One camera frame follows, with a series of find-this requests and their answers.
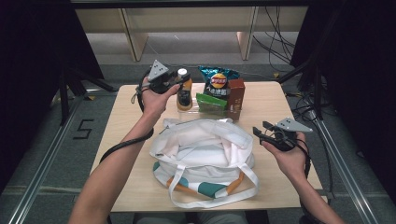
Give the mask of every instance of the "product label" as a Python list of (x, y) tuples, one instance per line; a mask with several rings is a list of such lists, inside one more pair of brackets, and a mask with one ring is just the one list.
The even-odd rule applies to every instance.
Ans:
[(210, 84), (217, 89), (223, 88), (226, 83), (227, 77), (222, 73), (217, 73), (212, 78), (210, 78)]
[(177, 92), (178, 103), (187, 106), (190, 102), (191, 91), (180, 90)]

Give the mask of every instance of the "white tote bag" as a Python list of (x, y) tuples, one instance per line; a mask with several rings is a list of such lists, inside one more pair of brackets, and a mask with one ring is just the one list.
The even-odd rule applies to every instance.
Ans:
[[(155, 177), (166, 187), (172, 203), (182, 208), (210, 208), (250, 198), (259, 191), (259, 179), (251, 170), (253, 138), (230, 119), (197, 119), (167, 122), (153, 141), (150, 155)], [(254, 188), (232, 194), (247, 176)], [(204, 194), (211, 200), (176, 202), (173, 191)]]

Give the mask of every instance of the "person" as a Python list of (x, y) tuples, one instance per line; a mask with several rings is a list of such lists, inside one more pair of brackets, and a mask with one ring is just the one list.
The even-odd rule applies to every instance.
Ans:
[[(305, 135), (297, 133), (297, 139), (299, 146), (307, 151)], [(283, 152), (268, 142), (262, 141), (262, 145), (274, 155), (280, 170), (297, 190), (301, 202), (314, 218), (324, 223), (344, 223), (306, 179), (305, 154), (299, 148)]]
[[(146, 89), (142, 93), (145, 107), (142, 116), (121, 142), (147, 135), (161, 117), (167, 100), (177, 93), (179, 86), (171, 87), (164, 94)], [(139, 142), (111, 153), (92, 171), (73, 207), (69, 223), (106, 223), (143, 144)]]
[[(179, 85), (173, 86), (163, 94), (157, 94), (150, 89), (144, 89), (142, 93), (145, 107), (143, 114), (121, 142), (148, 134), (160, 119), (163, 111), (165, 111), (169, 97), (176, 94), (178, 90)], [(299, 133), (298, 138), (304, 141), (303, 134)], [(299, 153), (298, 149), (293, 149), (290, 152), (284, 153), (266, 142), (262, 142), (262, 144), (273, 153), (280, 169), (297, 189), (303, 203), (312, 215), (326, 223), (342, 223), (342, 219), (321, 199), (305, 179), (303, 152), (300, 151)], [(106, 223), (111, 208), (119, 197), (143, 145), (144, 142), (139, 142), (124, 147), (122, 150), (117, 150), (111, 153), (94, 169), (78, 196), (68, 223)], [(198, 217), (205, 224), (248, 223), (243, 211), (202, 212), (198, 213)], [(164, 221), (169, 216), (162, 217), (161, 214), (158, 217), (145, 217), (144, 214), (140, 214), (137, 216), (137, 222), (139, 224), (149, 223), (151, 220), (158, 220), (156, 218), (161, 220), (157, 223), (173, 223), (174, 221)], [(180, 221), (185, 221), (184, 217), (179, 218)]]

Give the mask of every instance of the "wooden table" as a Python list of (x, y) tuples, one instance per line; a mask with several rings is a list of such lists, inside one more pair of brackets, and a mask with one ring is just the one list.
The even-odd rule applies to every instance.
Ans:
[[(241, 117), (235, 123), (248, 133), (253, 135), (253, 126), (263, 130), (263, 120), (275, 123), (285, 117), (292, 118), (288, 102), (277, 82), (246, 82), (245, 85), (246, 91)], [(134, 89), (134, 85), (120, 88), (92, 169), (98, 165), (102, 155), (109, 148), (116, 145), (141, 116), (142, 112), (138, 103), (131, 104), (131, 98), (135, 93)], [(194, 96), (196, 92), (202, 92), (203, 89), (204, 83), (194, 83), (192, 85), (192, 95)], [(153, 137), (142, 148), (134, 169), (113, 207), (113, 212), (185, 211), (185, 209), (172, 204), (167, 189), (154, 177), (152, 166), (156, 160), (149, 155), (151, 142), (163, 130), (163, 119), (185, 120), (197, 119), (202, 116), (199, 113), (179, 113), (176, 99), (176, 96), (172, 96), (169, 99), (166, 111), (154, 127), (155, 133)], [(211, 210), (275, 209), (300, 206), (298, 194), (289, 180), (280, 172), (273, 155), (260, 145), (257, 137), (254, 136), (254, 140), (255, 166), (253, 171), (260, 179), (261, 188), (259, 193), (250, 199), (212, 208)], [(315, 189), (322, 189), (313, 166), (309, 174), (309, 182)], [(250, 185), (249, 180), (245, 178), (239, 189), (248, 188)], [(184, 193), (176, 192), (176, 194), (178, 194), (176, 195), (177, 199), (183, 202), (195, 199), (193, 198), (194, 196), (187, 196)]]

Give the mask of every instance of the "snack bag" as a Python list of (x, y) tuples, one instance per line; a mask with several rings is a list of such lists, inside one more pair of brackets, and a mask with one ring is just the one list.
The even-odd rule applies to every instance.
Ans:
[(228, 81), (239, 78), (239, 74), (231, 69), (220, 67), (198, 67), (205, 78), (204, 94), (227, 100), (230, 94)]

